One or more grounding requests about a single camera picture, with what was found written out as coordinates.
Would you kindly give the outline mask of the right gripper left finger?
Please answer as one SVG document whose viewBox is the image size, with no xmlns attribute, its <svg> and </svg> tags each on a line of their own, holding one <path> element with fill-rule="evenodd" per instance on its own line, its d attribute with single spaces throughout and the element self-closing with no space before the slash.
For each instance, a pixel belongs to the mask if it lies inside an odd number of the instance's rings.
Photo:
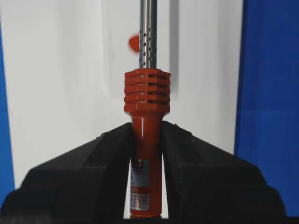
<svg viewBox="0 0 299 224">
<path fill-rule="evenodd" d="M 131 124 L 32 168 L 6 197 L 3 224 L 105 224 L 123 219 Z"/>
</svg>

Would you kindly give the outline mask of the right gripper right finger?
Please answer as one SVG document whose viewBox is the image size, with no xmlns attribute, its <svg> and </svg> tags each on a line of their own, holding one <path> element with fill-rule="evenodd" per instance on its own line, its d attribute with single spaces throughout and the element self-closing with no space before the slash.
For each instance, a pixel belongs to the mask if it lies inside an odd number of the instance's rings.
<svg viewBox="0 0 299 224">
<path fill-rule="evenodd" d="M 278 191 L 259 168 L 163 122 L 169 218 L 179 224 L 284 224 Z"/>
</svg>

